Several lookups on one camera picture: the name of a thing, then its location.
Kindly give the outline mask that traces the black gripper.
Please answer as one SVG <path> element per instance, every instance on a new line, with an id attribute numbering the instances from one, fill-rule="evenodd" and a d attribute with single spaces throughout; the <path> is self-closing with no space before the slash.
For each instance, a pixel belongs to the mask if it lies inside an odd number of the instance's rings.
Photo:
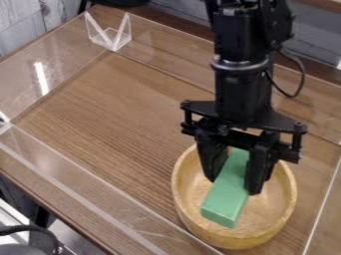
<path id="1" fill-rule="evenodd" d="M 214 63 L 214 99 L 185 101 L 181 131 L 193 136 L 206 179 L 214 182 L 234 146 L 249 151 L 270 147 L 276 162 L 300 161 L 308 126 L 276 111 L 273 64 Z"/>

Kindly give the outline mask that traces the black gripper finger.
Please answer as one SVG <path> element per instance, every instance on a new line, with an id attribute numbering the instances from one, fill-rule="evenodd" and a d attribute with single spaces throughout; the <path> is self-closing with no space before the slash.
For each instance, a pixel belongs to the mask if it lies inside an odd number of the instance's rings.
<path id="1" fill-rule="evenodd" d="M 249 151 L 246 164 L 245 188 L 250 195 L 261 193 L 264 183 L 272 176 L 274 164 L 276 156 L 270 151 L 270 147 L 257 144 Z"/>

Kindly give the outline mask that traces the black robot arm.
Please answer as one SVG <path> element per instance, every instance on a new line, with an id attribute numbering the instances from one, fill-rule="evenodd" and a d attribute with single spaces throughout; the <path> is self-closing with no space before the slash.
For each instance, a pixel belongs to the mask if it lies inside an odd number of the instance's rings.
<path id="1" fill-rule="evenodd" d="M 300 160 L 306 124 L 272 106 L 274 56 L 297 57 L 282 47 L 294 16 L 286 0 L 205 0 L 214 34 L 214 99 L 185 101 L 182 132 L 195 139 L 205 177 L 217 180 L 233 146 L 249 152 L 244 187 L 262 191 L 274 165 Z"/>

